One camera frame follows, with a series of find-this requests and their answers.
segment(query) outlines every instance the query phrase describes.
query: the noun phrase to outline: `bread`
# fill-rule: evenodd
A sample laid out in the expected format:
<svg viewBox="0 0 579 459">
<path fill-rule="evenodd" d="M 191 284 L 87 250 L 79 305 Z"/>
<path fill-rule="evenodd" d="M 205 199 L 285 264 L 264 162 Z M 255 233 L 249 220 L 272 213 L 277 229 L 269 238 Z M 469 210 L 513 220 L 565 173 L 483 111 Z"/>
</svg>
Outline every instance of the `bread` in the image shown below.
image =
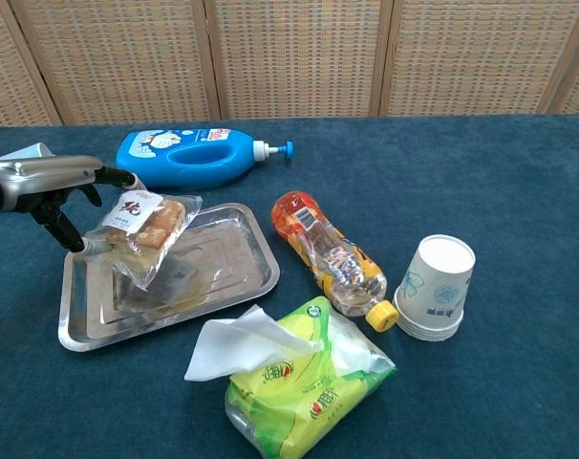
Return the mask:
<svg viewBox="0 0 579 459">
<path fill-rule="evenodd" d="M 184 216 L 182 203 L 163 200 L 139 232 L 109 231 L 107 242 L 114 246 L 109 256 L 120 259 L 133 273 L 149 273 L 158 265 L 166 242 L 182 227 Z"/>
</svg>

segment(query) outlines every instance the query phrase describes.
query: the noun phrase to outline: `white paper cup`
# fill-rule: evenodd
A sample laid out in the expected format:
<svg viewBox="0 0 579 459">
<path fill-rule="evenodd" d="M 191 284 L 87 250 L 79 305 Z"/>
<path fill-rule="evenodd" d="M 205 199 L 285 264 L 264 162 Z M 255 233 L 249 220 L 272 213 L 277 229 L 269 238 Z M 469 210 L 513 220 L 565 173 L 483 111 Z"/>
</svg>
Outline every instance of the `white paper cup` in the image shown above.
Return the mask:
<svg viewBox="0 0 579 459">
<path fill-rule="evenodd" d="M 394 294 L 399 327 L 428 341 L 455 335 L 475 260 L 472 249 L 456 237 L 424 238 Z"/>
</svg>

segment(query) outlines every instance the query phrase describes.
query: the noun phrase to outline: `wall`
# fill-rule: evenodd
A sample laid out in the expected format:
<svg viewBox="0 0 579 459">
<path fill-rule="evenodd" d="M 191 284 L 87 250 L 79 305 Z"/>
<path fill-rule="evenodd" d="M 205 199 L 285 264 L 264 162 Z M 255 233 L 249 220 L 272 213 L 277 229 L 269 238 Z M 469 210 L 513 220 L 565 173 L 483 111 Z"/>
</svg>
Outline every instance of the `wall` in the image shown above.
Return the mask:
<svg viewBox="0 0 579 459">
<path fill-rule="evenodd" d="M 0 125 L 579 113 L 579 0 L 0 0 Z"/>
</svg>

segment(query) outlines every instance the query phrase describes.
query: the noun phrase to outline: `robotic arm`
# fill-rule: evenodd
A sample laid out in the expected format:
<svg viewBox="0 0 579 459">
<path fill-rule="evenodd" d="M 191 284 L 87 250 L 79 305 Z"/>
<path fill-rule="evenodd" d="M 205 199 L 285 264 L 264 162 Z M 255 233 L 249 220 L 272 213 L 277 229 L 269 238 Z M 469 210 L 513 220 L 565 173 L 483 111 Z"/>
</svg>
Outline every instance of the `robotic arm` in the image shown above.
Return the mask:
<svg viewBox="0 0 579 459">
<path fill-rule="evenodd" d="M 62 247 L 84 251 L 84 240 L 60 206 L 76 189 L 93 205 L 102 206 L 94 184 L 134 189 L 140 181 L 92 156 L 54 156 L 38 143 L 0 158 L 0 212 L 29 213 Z"/>
</svg>

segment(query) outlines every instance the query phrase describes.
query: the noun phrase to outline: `plastic bottle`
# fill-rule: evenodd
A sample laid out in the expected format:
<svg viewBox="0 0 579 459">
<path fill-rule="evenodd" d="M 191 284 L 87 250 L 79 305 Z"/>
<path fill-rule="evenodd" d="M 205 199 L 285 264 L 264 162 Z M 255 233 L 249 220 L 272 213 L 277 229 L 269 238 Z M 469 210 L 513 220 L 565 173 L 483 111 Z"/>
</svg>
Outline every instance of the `plastic bottle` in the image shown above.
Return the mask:
<svg viewBox="0 0 579 459">
<path fill-rule="evenodd" d="M 387 279 L 381 269 L 330 223 L 309 194 L 283 195 L 270 216 L 336 309 L 349 317 L 366 316 L 378 332 L 396 323 L 397 310 L 384 299 Z"/>
<path fill-rule="evenodd" d="M 116 166 L 150 187 L 212 186 L 247 172 L 270 153 L 293 156 L 293 144 L 271 147 L 231 129 L 174 129 L 129 134 Z"/>
</svg>

